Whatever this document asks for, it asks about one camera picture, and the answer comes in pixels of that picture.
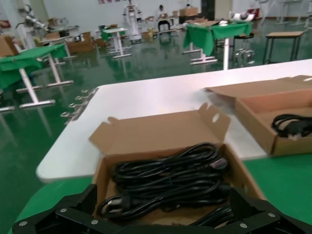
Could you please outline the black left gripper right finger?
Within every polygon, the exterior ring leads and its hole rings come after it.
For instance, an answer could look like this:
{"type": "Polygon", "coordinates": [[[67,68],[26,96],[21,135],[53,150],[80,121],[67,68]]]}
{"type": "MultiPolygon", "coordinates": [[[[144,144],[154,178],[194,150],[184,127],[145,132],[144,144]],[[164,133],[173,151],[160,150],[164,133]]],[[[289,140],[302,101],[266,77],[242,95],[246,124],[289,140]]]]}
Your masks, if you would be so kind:
{"type": "Polygon", "coordinates": [[[235,222],[219,227],[217,234],[258,234],[270,232],[280,222],[280,216],[268,211],[258,211],[257,199],[246,197],[239,189],[232,189],[230,205],[235,222]]]}

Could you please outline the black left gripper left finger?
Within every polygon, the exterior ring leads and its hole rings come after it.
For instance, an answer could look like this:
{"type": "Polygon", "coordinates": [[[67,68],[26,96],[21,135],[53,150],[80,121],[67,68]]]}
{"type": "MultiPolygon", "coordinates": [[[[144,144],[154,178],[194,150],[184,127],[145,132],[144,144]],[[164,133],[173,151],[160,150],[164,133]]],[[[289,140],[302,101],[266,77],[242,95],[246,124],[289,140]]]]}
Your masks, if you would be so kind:
{"type": "Polygon", "coordinates": [[[108,234],[110,224],[94,217],[97,185],[62,198],[54,207],[16,222],[14,234],[108,234]]]}

